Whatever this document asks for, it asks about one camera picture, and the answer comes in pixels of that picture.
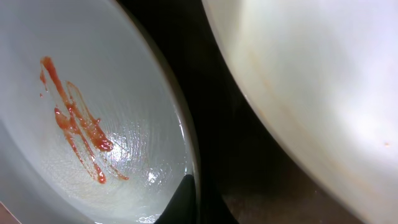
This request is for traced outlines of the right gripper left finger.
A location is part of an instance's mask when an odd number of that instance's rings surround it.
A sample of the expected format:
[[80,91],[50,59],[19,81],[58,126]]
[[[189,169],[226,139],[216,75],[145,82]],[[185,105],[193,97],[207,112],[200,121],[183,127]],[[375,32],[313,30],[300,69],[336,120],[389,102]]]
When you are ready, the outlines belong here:
[[187,174],[154,224],[195,224],[196,197],[194,177]]

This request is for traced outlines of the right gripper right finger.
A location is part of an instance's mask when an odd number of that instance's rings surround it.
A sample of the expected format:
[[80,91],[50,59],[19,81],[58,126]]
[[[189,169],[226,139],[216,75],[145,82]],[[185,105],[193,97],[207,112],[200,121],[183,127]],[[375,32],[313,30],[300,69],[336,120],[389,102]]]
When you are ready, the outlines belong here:
[[201,222],[203,224],[238,224],[221,194],[214,187],[204,187],[201,196]]

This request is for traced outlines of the pale blue plate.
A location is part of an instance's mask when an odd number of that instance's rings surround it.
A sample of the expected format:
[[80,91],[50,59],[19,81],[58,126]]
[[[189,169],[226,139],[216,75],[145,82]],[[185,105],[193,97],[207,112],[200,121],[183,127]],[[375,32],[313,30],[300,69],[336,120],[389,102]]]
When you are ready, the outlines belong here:
[[1,2],[1,203],[19,222],[155,223],[187,174],[198,204],[189,121],[118,2]]

